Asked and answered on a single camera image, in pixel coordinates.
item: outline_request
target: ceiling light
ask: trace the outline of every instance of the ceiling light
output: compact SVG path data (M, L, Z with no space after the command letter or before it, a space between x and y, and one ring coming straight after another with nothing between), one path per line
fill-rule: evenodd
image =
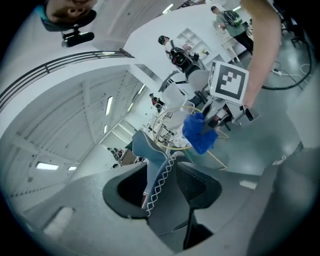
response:
M128 112L132 109L132 106L133 106L133 105L134 105L134 104L131 103L130 107L128 108Z
M232 11L237 11L237 10L239 10L241 8L241 6L238 6L237 8L234 8Z
M48 163L44 163L44 162L38 162L35 166L35 168L40 169L40 170L53 170L53 171L58 169L58 167L59 167L58 165L48 164Z
M105 115L108 115L110 112L111 104L113 97L108 98L108 103L106 104Z
M144 84L144 85L141 87L141 89L139 90L138 94L140 94L145 87L146 87L146 85Z
M170 4L167 8L165 8L165 10L162 12L163 14L165 14L167 11L169 11L171 9L171 7L174 6L174 4Z

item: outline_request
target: blue cloth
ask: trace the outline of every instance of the blue cloth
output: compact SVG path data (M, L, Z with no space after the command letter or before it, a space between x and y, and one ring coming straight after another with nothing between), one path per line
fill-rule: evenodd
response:
M218 134L214 129L209 130L205 134L201 134L204 129L205 117L202 113L197 112L190 114L183 122L182 133L191 143L198 154L204 154L209 149L213 149L214 143L218 138Z
M45 6L43 4L38 5L34 10L40 15L41 19L43 19L45 21L49 21L47 15L46 15Z

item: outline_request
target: desk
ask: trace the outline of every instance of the desk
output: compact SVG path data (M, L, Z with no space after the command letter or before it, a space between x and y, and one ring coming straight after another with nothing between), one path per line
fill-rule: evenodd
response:
M124 153L122 154L119 163L121 163L122 166L128 166L135 163L136 156L132 153L130 149L126 149Z

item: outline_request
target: person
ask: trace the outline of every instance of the person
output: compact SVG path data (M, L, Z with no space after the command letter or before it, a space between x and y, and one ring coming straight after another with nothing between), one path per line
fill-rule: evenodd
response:
M89 14L98 0L48 0L45 14L53 23L76 24Z
M187 52L190 52L192 50L191 46L189 46L187 43L185 43L183 40L181 40L179 38L175 38L175 39L170 40L170 38L165 35L161 35L158 38L158 43L160 45L164 46L168 52L170 52L172 50L172 45L171 45L170 41L173 42L174 47L183 49Z
M267 0L242 0L241 6L252 17L254 49L243 99L244 105L251 108L278 55L281 21Z
M228 31L230 36L242 44L248 50L248 52L253 54L254 42L249 38L242 24L238 26L231 26L224 14L216 6L212 6L211 11L216 15L216 21L219 23L219 27L222 30Z
M116 147L113 147L113 148L108 147L107 150L110 151L110 153L113 155L113 157L116 161L119 161L124 153L124 151L122 149L118 149Z
M162 107L165 105L164 102L162 102L160 100L160 98L154 97L153 93L149 94L151 101L152 101L152 105L156 107L156 110L158 111L158 113L161 112Z
M46 0L35 10L48 31L62 32L75 25L83 27L91 23L97 15L92 10L97 2L98 0Z

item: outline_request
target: backpack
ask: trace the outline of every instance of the backpack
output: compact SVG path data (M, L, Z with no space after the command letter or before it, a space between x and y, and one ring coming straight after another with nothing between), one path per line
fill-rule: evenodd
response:
M226 10L222 14L230 26L238 27L242 24L242 18L235 11Z
M175 47L173 40L170 41L172 49L170 51L165 51L169 56L171 63L175 65L183 73L193 65L192 59L188 57L188 53L179 47Z

